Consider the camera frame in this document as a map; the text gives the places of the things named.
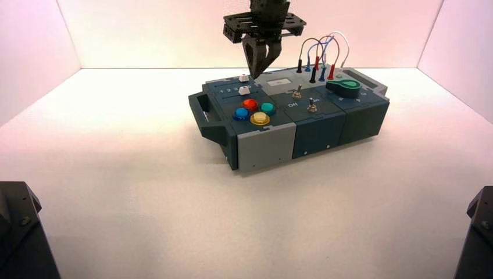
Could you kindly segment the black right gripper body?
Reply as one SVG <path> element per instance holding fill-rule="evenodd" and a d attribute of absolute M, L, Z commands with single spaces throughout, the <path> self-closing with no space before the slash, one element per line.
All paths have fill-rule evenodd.
<path fill-rule="evenodd" d="M 223 34 L 233 44 L 252 38 L 300 36 L 306 21 L 289 12 L 290 1 L 250 1 L 250 11 L 224 16 Z"/>

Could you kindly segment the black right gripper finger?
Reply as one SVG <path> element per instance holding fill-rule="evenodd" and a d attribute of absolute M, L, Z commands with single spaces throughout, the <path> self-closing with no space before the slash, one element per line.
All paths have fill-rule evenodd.
<path fill-rule="evenodd" d="M 245 37 L 242 45 L 250 76 L 257 79 L 268 68 L 266 42 L 263 39 Z"/>
<path fill-rule="evenodd" d="M 267 55 L 265 57 L 265 69 L 267 69 L 279 56 L 282 50 L 281 38 L 269 38 L 266 40 Z"/>

